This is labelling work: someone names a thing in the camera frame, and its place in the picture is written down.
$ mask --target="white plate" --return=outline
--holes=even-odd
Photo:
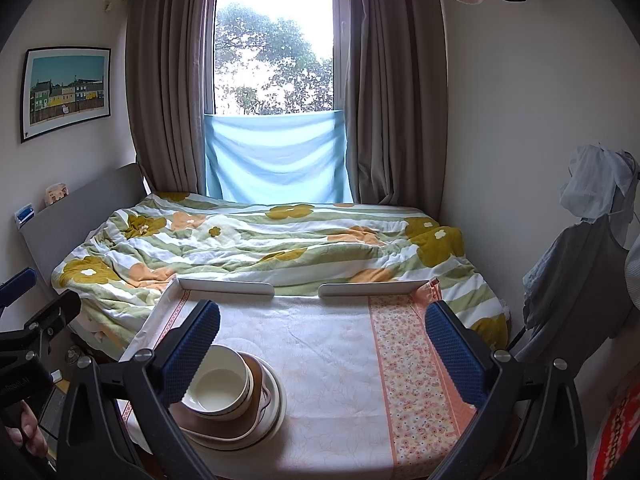
[[[183,430],[187,437],[201,446],[209,448],[212,452],[238,452],[251,448],[258,443],[265,443],[273,438],[284,422],[284,416],[287,410],[287,394],[284,385],[270,365],[259,357],[253,355],[251,355],[251,357],[254,357],[266,372],[265,386],[271,392],[271,403],[265,410],[262,420],[255,428],[255,431],[237,442],[220,442],[219,440],[212,440],[206,435]]]

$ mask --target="wall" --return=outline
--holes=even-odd
[[[44,207],[44,190],[65,182],[69,191],[135,159],[124,84],[126,4],[104,0],[34,0],[0,52],[0,282],[31,265],[14,212]],[[20,143],[20,86],[24,54],[42,46],[111,47],[111,116],[68,126]],[[9,307],[0,330],[21,328],[44,306],[39,286]]]
[[[445,0],[444,9],[443,217],[463,230],[469,259],[507,301],[519,330],[523,275],[576,221],[558,191],[571,150],[601,142],[640,159],[640,47],[610,0]],[[628,328],[607,342],[578,376],[589,432],[606,393],[640,360],[638,335]]]

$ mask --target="framed picture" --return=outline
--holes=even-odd
[[[110,63],[110,48],[28,50],[20,100],[20,141],[111,115]]]

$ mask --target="headboard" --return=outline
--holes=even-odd
[[[146,196],[136,163],[111,171],[40,211],[20,229],[20,234],[50,288],[51,273],[84,242],[89,231],[116,209],[133,207]]]

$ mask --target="brown dish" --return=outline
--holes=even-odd
[[[251,404],[249,404],[246,412],[234,420],[218,422],[216,420],[211,420],[210,418],[199,416],[183,405],[183,403],[176,402],[169,406],[169,412],[178,426],[185,430],[193,431],[194,433],[216,438],[238,438],[251,430],[256,418],[258,417],[262,391],[264,389],[264,378],[262,365],[258,361],[244,353],[241,353],[241,356],[249,367],[249,370],[251,370],[255,384]]]

